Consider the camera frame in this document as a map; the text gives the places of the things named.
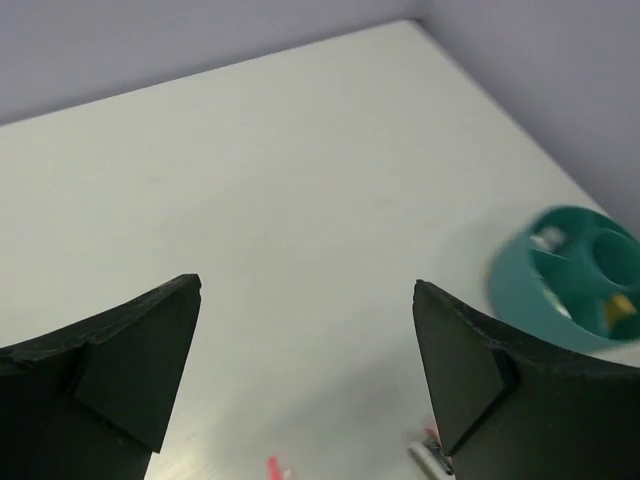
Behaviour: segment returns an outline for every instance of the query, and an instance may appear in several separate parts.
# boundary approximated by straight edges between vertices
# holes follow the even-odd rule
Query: white table
[[[482,270],[550,204],[594,207],[400,22],[0,129],[2,343],[182,272],[199,325],[149,480],[413,479],[416,278]]]

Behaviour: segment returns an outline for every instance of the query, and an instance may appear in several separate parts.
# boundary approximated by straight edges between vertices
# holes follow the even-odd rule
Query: purple wall
[[[0,124],[415,16],[419,1],[5,1]]]
[[[640,235],[640,1],[424,1],[438,41]]]

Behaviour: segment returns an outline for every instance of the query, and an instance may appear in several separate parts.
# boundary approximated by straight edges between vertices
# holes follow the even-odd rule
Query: white tabletop
[[[149,480],[421,478],[414,281],[592,201],[412,23],[0,129],[3,344],[183,272],[203,303]]]

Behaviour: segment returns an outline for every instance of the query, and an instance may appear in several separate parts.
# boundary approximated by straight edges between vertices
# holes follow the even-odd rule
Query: teal container
[[[500,320],[589,353],[640,338],[640,243],[592,210],[553,208],[511,238],[489,274]]]

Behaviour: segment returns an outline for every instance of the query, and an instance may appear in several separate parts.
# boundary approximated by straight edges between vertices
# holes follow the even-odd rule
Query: wall
[[[640,1],[424,2],[450,54],[640,235]]]
[[[419,0],[20,0],[0,124],[415,15]]]

